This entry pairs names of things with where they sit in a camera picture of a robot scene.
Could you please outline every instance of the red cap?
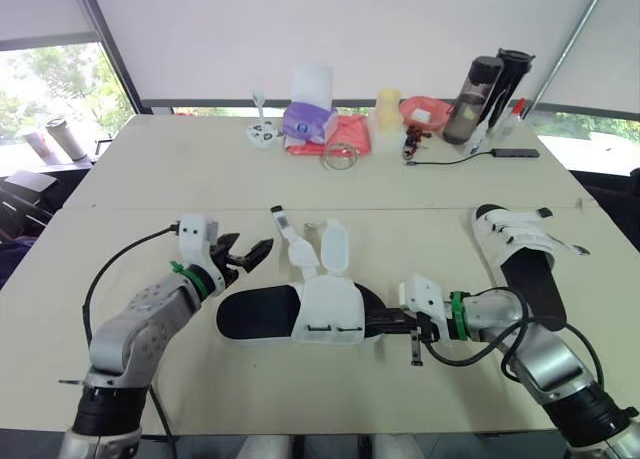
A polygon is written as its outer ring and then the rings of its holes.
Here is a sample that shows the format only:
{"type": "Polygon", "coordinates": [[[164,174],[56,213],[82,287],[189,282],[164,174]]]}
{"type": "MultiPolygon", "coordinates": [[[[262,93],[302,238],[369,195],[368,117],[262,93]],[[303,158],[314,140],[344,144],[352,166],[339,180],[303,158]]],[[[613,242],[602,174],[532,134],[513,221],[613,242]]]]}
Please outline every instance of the red cap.
{"type": "Polygon", "coordinates": [[[527,100],[524,97],[520,99],[518,102],[516,102],[516,105],[513,106],[513,110],[511,111],[511,114],[515,116],[519,116],[522,110],[524,109],[524,105],[526,103],[527,103],[527,100]]]}

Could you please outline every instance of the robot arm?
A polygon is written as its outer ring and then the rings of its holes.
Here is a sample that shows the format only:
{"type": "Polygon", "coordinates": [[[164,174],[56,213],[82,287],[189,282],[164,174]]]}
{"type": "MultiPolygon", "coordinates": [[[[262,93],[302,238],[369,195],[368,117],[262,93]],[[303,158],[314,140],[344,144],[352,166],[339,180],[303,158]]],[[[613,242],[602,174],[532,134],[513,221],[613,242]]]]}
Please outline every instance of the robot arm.
{"type": "MultiPolygon", "coordinates": [[[[419,275],[400,286],[400,304],[401,309],[368,317],[367,325],[381,332],[411,334],[414,365],[422,365],[421,342],[433,350],[431,344],[437,341],[491,342],[500,336],[498,349],[506,354],[522,319],[520,300],[509,291],[475,296],[454,292],[444,301],[438,285],[419,275]]],[[[619,409],[556,334],[532,323],[508,365],[566,439],[572,457],[640,458],[640,424],[631,419],[638,412],[632,407],[619,409]]]]}
{"type": "Polygon", "coordinates": [[[257,243],[244,257],[229,250],[238,234],[217,237],[217,223],[185,215],[177,227],[185,266],[140,291],[120,314],[96,332],[73,427],[65,434],[59,459],[127,459],[141,436],[140,417],[162,354],[210,295],[238,277],[228,264],[247,272],[269,254],[273,240],[257,243]]]}

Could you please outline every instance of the red bowl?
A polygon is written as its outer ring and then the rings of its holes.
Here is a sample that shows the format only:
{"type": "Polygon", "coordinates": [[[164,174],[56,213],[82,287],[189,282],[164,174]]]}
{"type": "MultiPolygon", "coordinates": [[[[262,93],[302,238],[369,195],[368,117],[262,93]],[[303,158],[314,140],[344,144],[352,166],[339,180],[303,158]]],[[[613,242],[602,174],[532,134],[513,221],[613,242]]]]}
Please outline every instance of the red bowl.
{"type": "Polygon", "coordinates": [[[425,96],[410,97],[402,101],[399,106],[405,124],[419,127],[425,131],[437,131],[444,126],[449,120],[451,108],[451,104],[425,96]],[[431,119],[428,123],[411,119],[411,114],[416,109],[423,109],[431,113],[431,119]]]}

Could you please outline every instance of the black cable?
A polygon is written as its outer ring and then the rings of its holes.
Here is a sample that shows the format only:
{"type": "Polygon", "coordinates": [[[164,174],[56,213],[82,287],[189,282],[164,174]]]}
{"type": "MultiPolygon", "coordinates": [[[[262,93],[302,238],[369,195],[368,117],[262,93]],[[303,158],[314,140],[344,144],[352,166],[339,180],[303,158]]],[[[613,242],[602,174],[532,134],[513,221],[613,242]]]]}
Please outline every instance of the black cable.
{"type": "MultiPolygon", "coordinates": [[[[166,227],[158,232],[154,232],[153,234],[149,234],[148,236],[143,237],[142,239],[138,239],[135,242],[132,242],[127,247],[121,249],[118,253],[116,253],[111,259],[109,259],[102,269],[98,271],[98,274],[91,281],[91,285],[89,286],[89,290],[87,291],[87,295],[84,299],[84,304],[82,305],[82,322],[84,324],[84,334],[87,337],[87,345],[91,345],[91,340],[93,339],[93,334],[91,332],[91,299],[93,298],[93,293],[98,285],[98,282],[102,278],[107,269],[111,267],[111,265],[116,262],[122,255],[126,252],[130,251],[136,246],[140,244],[150,241],[151,239],[155,239],[156,237],[162,236],[168,232],[175,232],[178,230],[178,226],[176,224],[172,224],[169,227],[166,227]]],[[[173,433],[171,432],[171,427],[169,426],[169,422],[167,421],[167,416],[164,413],[164,409],[162,408],[162,404],[160,404],[160,400],[158,399],[158,395],[156,391],[153,389],[153,386],[149,386],[149,395],[151,396],[151,400],[153,401],[153,405],[156,408],[156,412],[158,413],[158,417],[160,418],[160,422],[162,423],[162,427],[164,428],[164,432],[167,436],[167,442],[169,443],[169,447],[171,448],[171,458],[177,459],[178,451],[176,448],[176,439],[173,433]]]]}
{"type": "Polygon", "coordinates": [[[522,341],[524,340],[524,336],[527,334],[527,330],[529,329],[529,323],[527,322],[527,319],[529,319],[529,306],[524,296],[520,293],[520,291],[518,291],[513,287],[492,287],[491,289],[487,289],[485,291],[474,294],[471,297],[480,296],[485,292],[490,292],[490,291],[508,291],[514,296],[516,296],[516,298],[518,299],[518,302],[520,302],[520,309],[522,311],[522,317],[520,318],[520,320],[522,321],[521,322],[522,325],[520,327],[520,331],[518,332],[518,335],[516,336],[516,339],[513,341],[513,344],[511,345],[511,347],[507,349],[507,351],[504,353],[504,356],[502,357],[502,361],[500,361],[500,370],[502,371],[502,374],[507,379],[510,379],[514,382],[520,382],[520,379],[518,379],[518,376],[509,372],[508,366],[509,366],[509,363],[511,362],[511,359],[513,358],[513,355],[518,350],[518,347],[520,347],[520,344],[522,344],[522,341]]]}
{"type": "Polygon", "coordinates": [[[404,163],[405,166],[451,166],[453,164],[460,164],[461,162],[468,161],[469,159],[473,159],[474,157],[482,156],[483,154],[492,154],[491,151],[479,152],[477,154],[473,154],[472,156],[467,156],[464,159],[460,159],[459,161],[453,162],[421,162],[421,161],[406,161],[404,163]]]}
{"type": "MultiPolygon", "coordinates": [[[[528,328],[528,325],[529,325],[529,323],[528,323],[529,307],[527,306],[527,302],[525,301],[525,299],[522,296],[522,294],[520,294],[520,292],[518,292],[517,290],[515,290],[512,287],[507,287],[507,286],[504,286],[504,287],[492,287],[490,289],[486,289],[486,290],[484,290],[482,292],[479,292],[479,293],[474,294],[473,296],[469,296],[469,297],[478,297],[478,296],[481,296],[482,294],[484,294],[486,292],[490,292],[490,291],[508,291],[508,292],[511,292],[514,296],[516,296],[518,301],[520,301],[520,306],[522,307],[522,318],[520,319],[520,321],[516,322],[515,324],[518,327],[521,327],[521,329],[520,329],[520,333],[518,334],[518,337],[516,337],[516,340],[514,341],[513,345],[511,346],[511,348],[513,348],[514,346],[517,348],[517,346],[519,346],[520,343],[522,342],[522,339],[524,339],[524,335],[526,334],[527,328],[528,328]]],[[[446,357],[441,356],[440,354],[438,354],[435,351],[435,349],[433,348],[433,346],[431,346],[431,344],[425,344],[425,346],[426,346],[427,350],[429,351],[429,353],[434,358],[436,358],[438,361],[442,362],[443,364],[447,364],[448,366],[453,366],[453,367],[466,367],[466,366],[470,366],[472,364],[475,364],[480,359],[484,358],[485,356],[487,356],[488,354],[493,352],[493,350],[496,349],[504,339],[509,337],[509,334],[511,334],[514,330],[515,330],[515,328],[511,329],[511,330],[509,330],[509,328],[505,329],[495,339],[493,339],[491,342],[489,342],[489,344],[484,349],[482,349],[477,354],[475,354],[475,355],[473,355],[471,357],[468,357],[466,359],[449,359],[449,358],[446,358],[446,357]]]]}
{"type": "Polygon", "coordinates": [[[496,349],[498,347],[500,342],[502,342],[505,338],[507,338],[509,336],[509,334],[511,334],[513,331],[515,331],[519,327],[522,327],[524,324],[539,324],[539,325],[544,326],[543,322],[546,322],[546,323],[548,323],[548,322],[556,322],[558,326],[562,326],[562,328],[568,329],[569,331],[574,333],[578,337],[578,339],[580,339],[580,341],[582,341],[582,343],[584,344],[585,348],[589,352],[589,355],[591,356],[591,360],[593,361],[593,365],[594,365],[594,367],[596,369],[596,380],[597,380],[598,384],[600,385],[600,387],[604,390],[604,371],[602,370],[602,363],[600,362],[600,358],[598,357],[598,354],[596,353],[596,350],[593,347],[593,345],[591,344],[591,342],[589,341],[589,339],[587,339],[587,337],[582,332],[580,332],[580,330],[578,330],[578,328],[576,328],[575,326],[569,324],[566,321],[563,321],[563,320],[560,320],[560,319],[558,319],[556,317],[553,317],[553,316],[529,317],[526,320],[521,319],[521,320],[519,320],[517,322],[514,322],[509,327],[507,327],[504,331],[502,331],[498,336],[496,336],[495,339],[493,339],[491,342],[489,342],[487,347],[485,347],[483,350],[481,350],[477,354],[475,354],[475,355],[473,355],[473,356],[471,356],[471,357],[469,357],[467,359],[453,360],[453,359],[449,359],[449,358],[446,358],[444,356],[441,356],[440,354],[438,354],[435,351],[435,349],[433,348],[433,346],[430,343],[425,344],[425,347],[427,348],[427,351],[429,351],[429,353],[436,360],[442,362],[443,364],[446,364],[448,366],[453,366],[453,367],[470,366],[470,365],[475,364],[476,362],[478,362],[483,357],[485,357],[488,354],[490,354],[494,349],[496,349]]]}

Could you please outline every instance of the window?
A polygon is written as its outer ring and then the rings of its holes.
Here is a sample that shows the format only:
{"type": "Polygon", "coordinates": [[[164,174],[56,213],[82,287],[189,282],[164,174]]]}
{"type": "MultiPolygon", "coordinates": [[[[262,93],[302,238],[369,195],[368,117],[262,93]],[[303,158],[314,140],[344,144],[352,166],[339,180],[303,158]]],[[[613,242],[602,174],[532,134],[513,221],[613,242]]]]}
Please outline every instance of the window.
{"type": "MultiPolygon", "coordinates": [[[[373,107],[338,107],[339,114],[369,114],[373,107]]],[[[282,117],[284,107],[265,107],[265,117],[282,117]]],[[[231,117],[258,117],[258,109],[255,107],[174,107],[175,114],[185,116],[231,116],[231,117]]]]}
{"type": "Polygon", "coordinates": [[[628,176],[640,167],[640,122],[534,111],[527,123],[567,168],[628,176]]]}
{"type": "MultiPolygon", "coordinates": [[[[64,117],[93,158],[97,141],[114,137],[133,115],[98,43],[0,52],[0,71],[0,176],[44,165],[21,131],[46,135],[47,122],[64,117]]],[[[47,140],[61,163],[72,162],[47,140]]]]}

